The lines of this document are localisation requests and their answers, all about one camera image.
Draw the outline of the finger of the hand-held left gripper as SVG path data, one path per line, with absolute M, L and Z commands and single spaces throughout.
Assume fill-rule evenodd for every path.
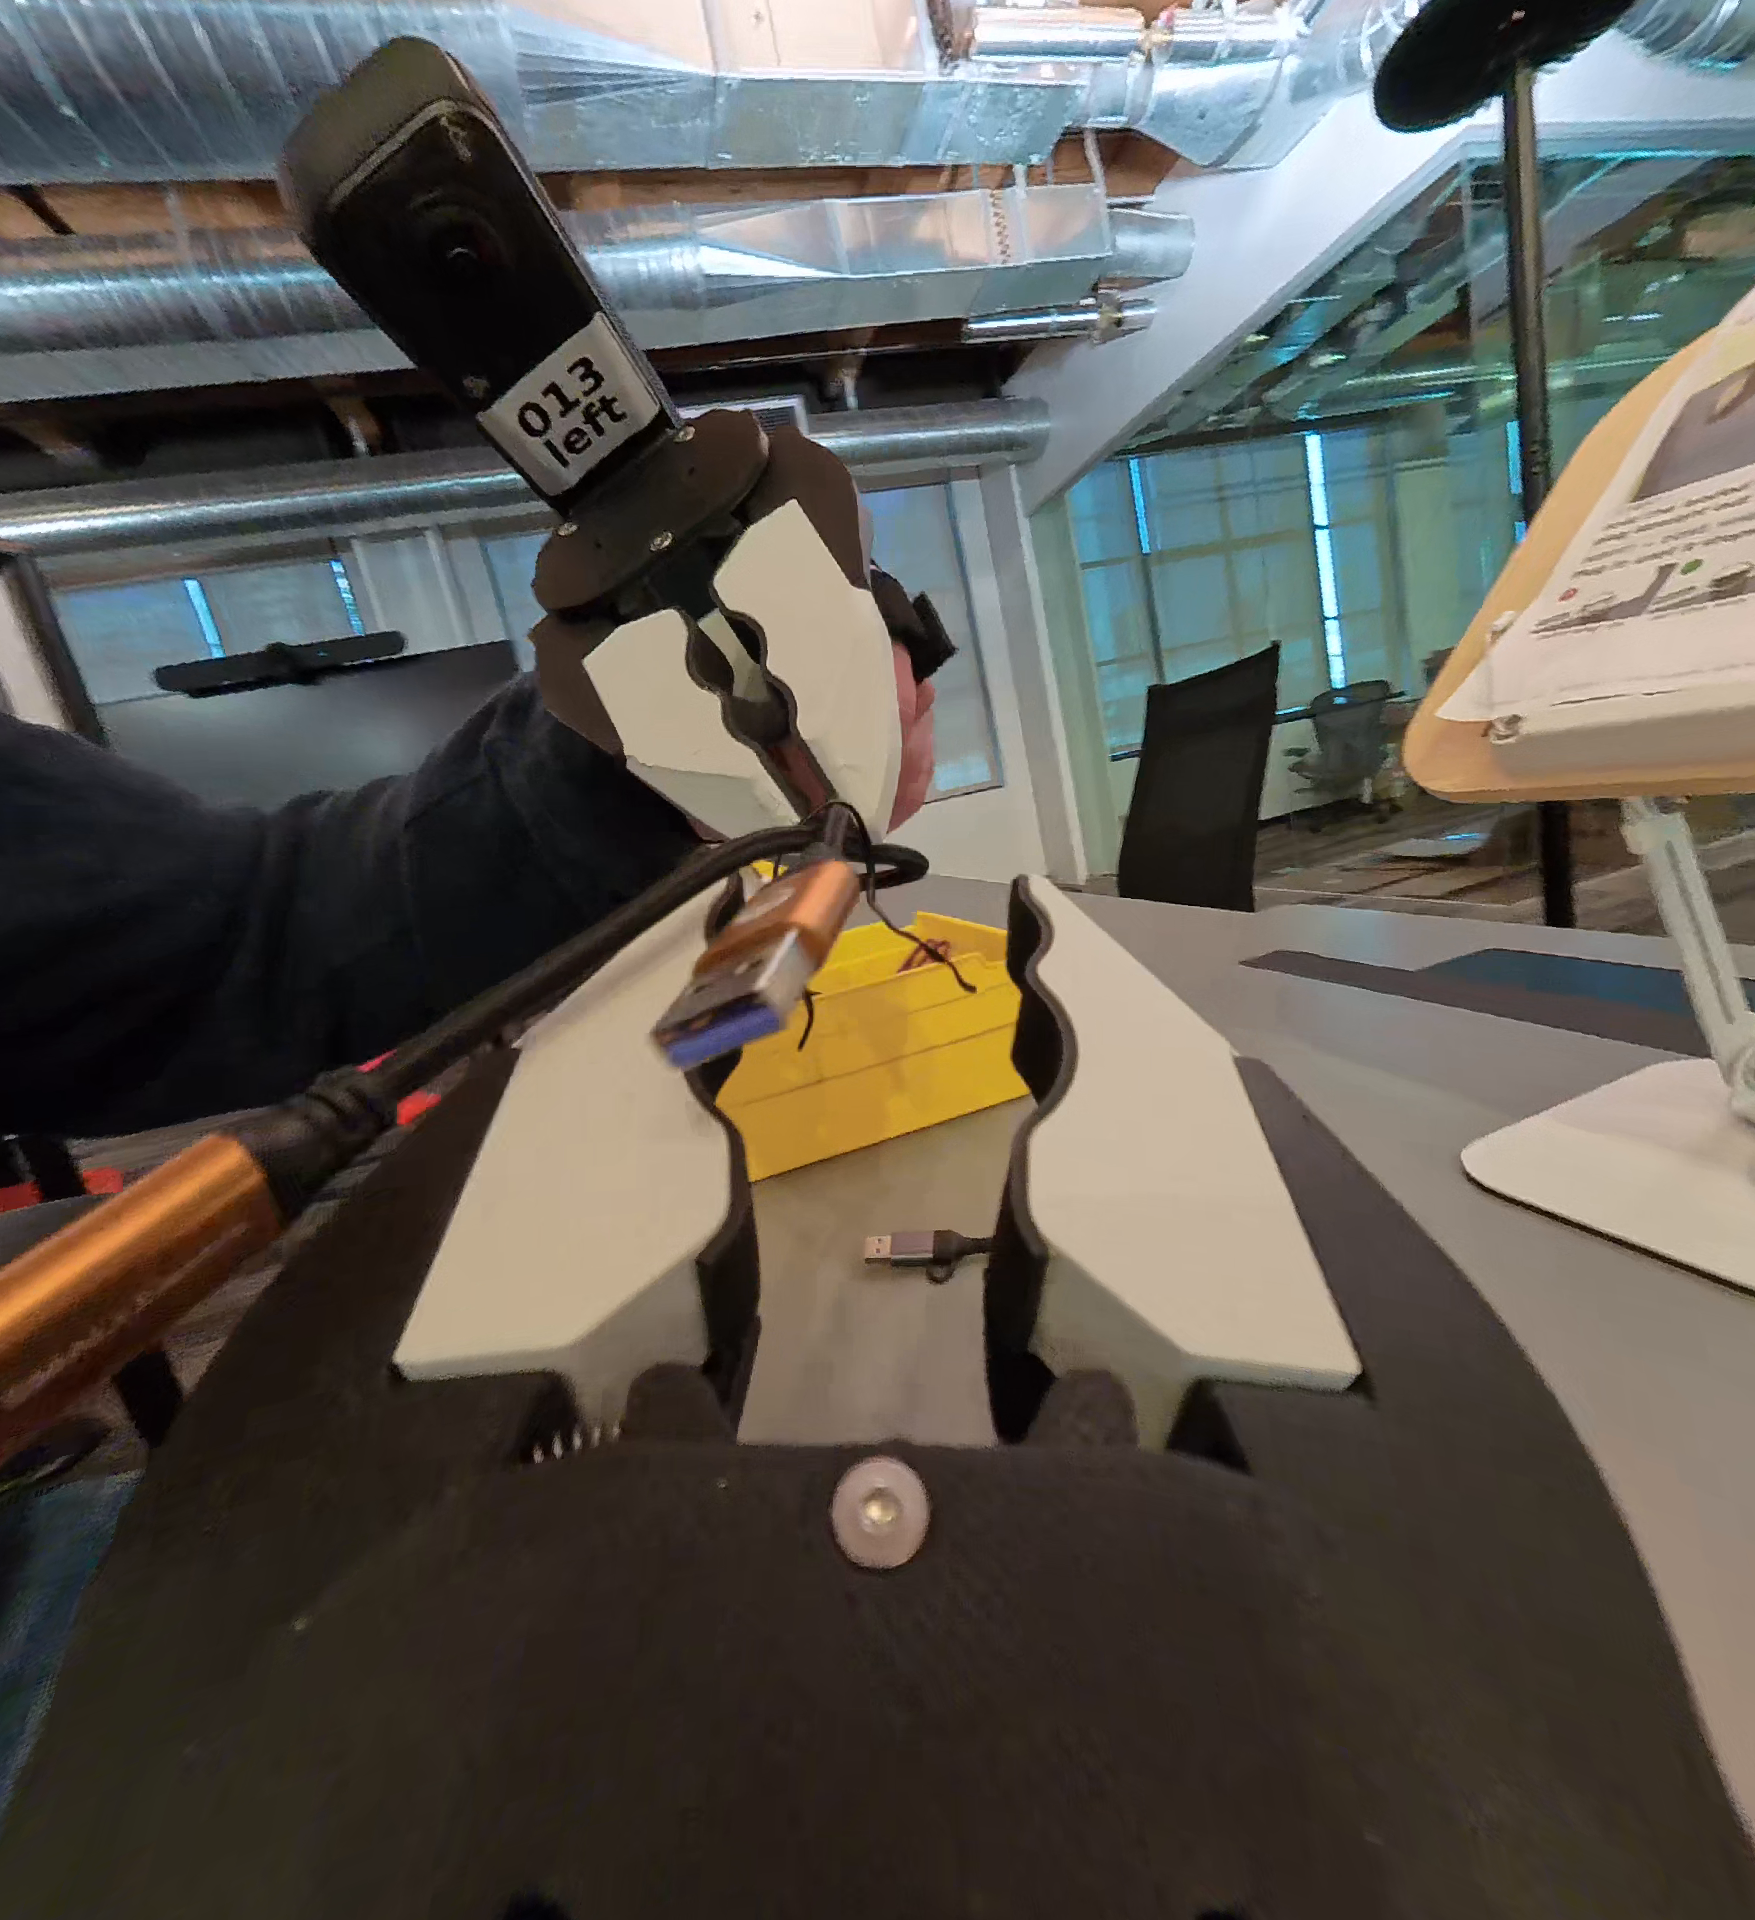
M 790 737 L 823 790 L 887 829 L 904 758 L 891 640 L 797 500 L 749 525 L 715 577 L 729 624 L 760 643 Z
M 768 667 L 726 611 L 651 611 L 583 661 L 629 771 L 704 838 L 791 828 L 826 778 Z

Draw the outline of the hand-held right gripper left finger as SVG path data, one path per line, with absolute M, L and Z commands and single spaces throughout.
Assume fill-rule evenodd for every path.
M 721 899 L 711 885 L 610 958 L 516 1048 L 392 1364 L 407 1382 L 559 1377 L 583 1428 L 715 1348 L 699 1260 L 749 1199 L 732 1133 L 657 1052 Z

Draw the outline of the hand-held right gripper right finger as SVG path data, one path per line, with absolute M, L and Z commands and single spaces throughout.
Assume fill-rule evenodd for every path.
M 1000 1441 L 1103 1374 L 1144 1445 L 1215 1382 L 1340 1394 L 1361 1360 L 1232 1046 L 1057 883 L 1011 885 L 1011 1064 L 1032 1093 L 985 1265 Z

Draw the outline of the black usb cable dark plug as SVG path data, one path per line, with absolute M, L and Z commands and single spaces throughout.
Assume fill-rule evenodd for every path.
M 863 1240 L 861 1262 L 894 1272 L 913 1271 L 932 1286 L 947 1286 L 960 1267 L 985 1260 L 993 1253 L 993 1239 L 964 1234 L 957 1228 L 907 1228 L 873 1234 Z

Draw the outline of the yellow plastic bin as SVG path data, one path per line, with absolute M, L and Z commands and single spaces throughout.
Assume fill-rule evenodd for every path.
M 1028 1097 L 1020 1012 L 1004 931 L 935 911 L 904 933 L 851 929 L 811 1003 L 740 1054 L 717 1106 L 758 1185 Z

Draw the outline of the black usb cable orange plugs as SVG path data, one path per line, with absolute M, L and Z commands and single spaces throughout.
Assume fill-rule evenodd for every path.
M 704 846 L 587 933 L 424 1027 L 372 1070 L 338 1070 L 231 1133 L 175 1153 L 122 1194 L 0 1267 L 0 1460 L 54 1426 L 97 1383 L 272 1247 L 318 1192 L 396 1127 L 403 1097 L 506 1028 L 574 996 L 670 913 L 756 862 L 791 857 L 780 885 L 817 919 L 827 953 L 867 894 L 929 876 L 929 857 L 887 846 L 848 803 L 793 828 Z

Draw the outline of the person's left forearm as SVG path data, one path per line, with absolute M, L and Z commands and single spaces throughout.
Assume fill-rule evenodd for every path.
M 409 777 L 275 811 L 0 715 L 0 1133 L 101 1139 L 289 1097 L 696 850 L 526 675 Z

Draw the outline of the person's left hand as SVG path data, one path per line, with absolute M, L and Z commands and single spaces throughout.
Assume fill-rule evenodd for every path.
M 936 783 L 936 683 L 916 677 L 911 654 L 889 649 L 900 726 L 900 762 L 889 829 L 903 829 L 929 803 Z

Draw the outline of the black office chair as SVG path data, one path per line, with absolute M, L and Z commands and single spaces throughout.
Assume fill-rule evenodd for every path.
M 1124 899 L 1254 911 L 1280 664 L 1268 648 L 1149 691 L 1115 867 Z

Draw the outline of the black video bar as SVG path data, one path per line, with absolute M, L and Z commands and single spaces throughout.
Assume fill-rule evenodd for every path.
M 407 654 L 403 633 L 369 631 L 327 642 L 275 642 L 248 654 L 172 661 L 156 667 L 151 679 L 161 695 L 201 702 L 270 689 L 313 689 L 390 666 Z

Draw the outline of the white stand with wooden board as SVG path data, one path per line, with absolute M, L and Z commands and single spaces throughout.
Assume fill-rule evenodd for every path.
M 1755 1006 L 1682 811 L 1755 794 L 1755 286 L 1588 433 L 1407 760 L 1448 801 L 1615 798 L 1706 1052 L 1477 1139 L 1465 1175 L 1755 1296 Z

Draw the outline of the grey office chair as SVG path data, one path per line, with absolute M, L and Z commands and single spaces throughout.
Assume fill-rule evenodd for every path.
M 1330 689 L 1306 708 L 1313 743 L 1290 749 L 1293 780 L 1317 794 L 1356 797 L 1377 824 L 1401 811 L 1391 777 L 1391 679 Z

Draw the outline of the black pole with round disc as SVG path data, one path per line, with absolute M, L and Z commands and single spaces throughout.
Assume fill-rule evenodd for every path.
M 1483 106 L 1502 109 L 1512 369 L 1525 530 L 1556 479 L 1546 348 L 1546 254 L 1534 89 L 1631 10 L 1626 2 L 1423 5 L 1379 60 L 1371 106 L 1397 133 L 1438 131 Z

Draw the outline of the black wall screen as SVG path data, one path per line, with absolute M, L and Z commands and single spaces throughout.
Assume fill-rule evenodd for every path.
M 115 753 L 198 798 L 275 810 L 415 773 L 519 670 L 506 643 L 405 654 L 304 684 L 157 692 L 100 723 Z

